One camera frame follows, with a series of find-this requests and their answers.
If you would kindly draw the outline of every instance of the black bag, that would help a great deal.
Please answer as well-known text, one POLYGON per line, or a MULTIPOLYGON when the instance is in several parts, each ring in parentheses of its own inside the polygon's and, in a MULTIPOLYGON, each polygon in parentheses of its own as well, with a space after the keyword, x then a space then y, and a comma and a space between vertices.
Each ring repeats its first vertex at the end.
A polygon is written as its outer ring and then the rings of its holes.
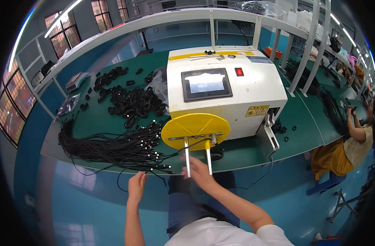
POLYGON ((338 53, 341 51, 341 43, 338 41, 336 37, 330 37, 330 47, 333 49, 334 52, 338 53))

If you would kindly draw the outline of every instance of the worker's hand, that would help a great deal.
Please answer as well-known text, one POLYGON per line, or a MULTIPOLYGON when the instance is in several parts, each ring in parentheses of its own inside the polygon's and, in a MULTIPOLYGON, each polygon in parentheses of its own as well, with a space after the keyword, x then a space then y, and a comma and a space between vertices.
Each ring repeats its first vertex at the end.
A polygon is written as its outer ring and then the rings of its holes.
POLYGON ((128 204, 138 205, 144 193, 145 180, 148 177, 144 172, 138 172, 129 180, 128 204))
MULTIPOLYGON (((182 168, 181 175, 184 176, 185 179, 188 178, 186 167, 182 168)), ((197 185, 204 191, 211 189, 217 184, 213 176, 210 175, 208 165, 193 156, 190 156, 190 175, 193 177, 197 185)))
POLYGON ((348 114, 348 115, 353 115, 353 116, 356 116, 356 111, 352 111, 352 109, 353 109, 353 106, 352 105, 349 105, 348 107, 347 107, 347 110, 346 110, 346 113, 348 114))

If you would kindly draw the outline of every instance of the touchscreen display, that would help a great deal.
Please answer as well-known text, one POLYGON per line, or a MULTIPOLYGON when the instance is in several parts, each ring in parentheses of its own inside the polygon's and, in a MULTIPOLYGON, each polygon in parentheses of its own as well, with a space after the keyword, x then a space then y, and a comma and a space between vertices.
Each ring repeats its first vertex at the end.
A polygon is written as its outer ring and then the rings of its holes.
POLYGON ((185 73, 185 80, 189 81, 191 93, 222 91, 225 76, 223 70, 215 69, 185 73))

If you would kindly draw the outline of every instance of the green table surface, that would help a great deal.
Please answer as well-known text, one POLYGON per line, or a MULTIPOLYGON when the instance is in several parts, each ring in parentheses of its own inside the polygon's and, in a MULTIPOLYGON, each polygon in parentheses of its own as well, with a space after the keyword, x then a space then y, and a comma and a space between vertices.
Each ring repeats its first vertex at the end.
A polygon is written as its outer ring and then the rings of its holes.
MULTIPOLYGON (((122 66, 123 68, 127 66, 129 67, 129 71, 126 75, 119 76, 106 88, 116 85, 121 85, 127 90, 131 90, 135 87, 144 88, 147 85, 144 78, 147 77, 151 71, 167 65, 168 53, 168 51, 165 51, 148 54, 101 69, 100 72, 105 73, 117 66, 122 66), (144 70, 141 74, 136 75, 135 71, 137 71, 139 68, 143 68, 144 70), (126 81, 128 80, 135 80, 135 85, 126 87, 126 81)), ((281 70, 280 74, 283 86, 288 87, 290 85, 290 81, 282 75, 281 70)), ((87 101, 89 105, 88 108, 85 111, 80 110, 79 105, 86 103, 85 96, 87 94, 87 90, 89 87, 94 87, 95 80, 96 76, 92 75, 89 80, 84 82, 80 88, 73 93, 74 95, 79 92, 81 93, 78 106, 71 113, 68 113, 67 115, 58 119, 60 122, 63 119, 72 118, 72 114, 76 116, 78 110, 80 111, 73 128, 73 136, 75 138, 87 137, 89 135, 101 132, 121 134, 126 130, 124 128, 125 119, 121 116, 110 115, 107 111, 108 107, 113 106, 109 101, 110 96, 107 96, 107 98, 101 103, 97 103, 99 94, 98 92, 92 91, 89 94, 91 98, 87 101)), ((323 104, 316 96, 302 98, 303 96, 291 97, 289 93, 286 94, 288 95, 288 102, 280 113, 279 119, 282 122, 282 126, 287 128, 287 132, 284 134, 275 134, 279 142, 280 149, 274 153, 274 161, 283 160, 304 153, 340 137, 340 135, 338 135, 334 130, 329 119, 324 115, 323 104), (293 126, 297 127, 296 131, 292 130, 293 126), (284 137, 288 137, 289 140, 285 142, 284 137)), ((161 119, 166 118, 168 118, 168 116, 162 116, 160 118, 155 117, 153 112, 150 112, 146 119, 141 119, 139 121, 139 125, 146 126, 153 119, 160 121, 161 119)), ((167 146, 162 140, 159 142, 160 144, 155 147, 155 151, 164 153, 165 155, 177 151, 176 149, 167 146)), ((270 163, 270 160, 263 157, 259 145, 260 143, 258 138, 256 136, 252 136, 224 141, 223 143, 215 146, 213 148, 214 150, 224 149, 224 157, 221 160, 213 161, 213 171, 222 172, 270 163)), ((204 151, 191 151, 190 153, 200 160, 205 161, 204 151)), ((109 165, 109 163, 85 162, 80 159, 76 159, 74 162, 76 165, 92 169, 102 169, 109 165)), ((163 164, 171 165, 172 167, 170 170, 174 171, 175 174, 180 174, 181 168, 185 165, 185 162, 181 161, 179 157, 172 157, 163 161, 163 164)), ((119 167, 112 167, 108 170, 120 172, 123 169, 119 167)), ((125 172, 134 173, 136 171, 126 170, 125 172)), ((155 173, 165 174, 164 172, 157 170, 155 173)))
MULTIPOLYGON (((275 60, 274 63, 276 65, 280 65, 281 61, 280 59, 275 60)), ((306 68, 309 70, 312 70, 314 62, 308 61, 306 64, 306 68)), ((292 80, 289 79, 287 76, 284 75, 284 72, 278 67, 278 71, 280 74, 280 77, 282 79, 286 79, 289 83, 291 84, 292 80)), ((340 85, 341 88, 338 89, 335 87, 333 83, 333 77, 326 77, 324 75, 325 68, 323 66, 319 66, 318 71, 316 72, 316 78, 319 81, 320 88, 321 90, 326 89, 331 92, 332 96, 336 99, 338 106, 341 106, 340 101, 342 100, 343 102, 347 103, 345 101, 345 98, 347 98, 350 103, 353 106, 357 106, 356 113, 359 116, 359 119, 365 118, 366 117, 366 111, 363 110, 363 107, 361 106, 361 101, 356 100, 356 92, 351 88, 351 87, 346 87, 346 79, 343 77, 341 74, 333 71, 335 74, 338 75, 339 80, 340 80, 340 85)), ((296 97, 300 98, 308 108, 309 112, 311 113, 314 121, 317 124, 318 129, 320 130, 320 133, 323 137, 324 145, 327 145, 338 138, 342 137, 333 124, 331 123, 330 119, 325 115, 324 113, 324 105, 323 102, 321 101, 319 96, 314 96, 308 94, 308 97, 305 97, 302 92, 299 90, 299 88, 296 88, 294 91, 294 94, 296 97)), ((345 110, 343 108, 339 108, 341 113, 346 117, 345 110)))

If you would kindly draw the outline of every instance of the white t-shirt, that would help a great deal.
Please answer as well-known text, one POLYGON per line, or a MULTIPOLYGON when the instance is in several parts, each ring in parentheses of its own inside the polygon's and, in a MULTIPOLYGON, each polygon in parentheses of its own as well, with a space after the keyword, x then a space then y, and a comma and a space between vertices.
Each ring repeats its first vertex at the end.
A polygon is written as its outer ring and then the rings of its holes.
POLYGON ((275 225, 260 227, 256 234, 225 221, 203 218, 183 227, 165 246, 290 246, 283 230, 275 225))

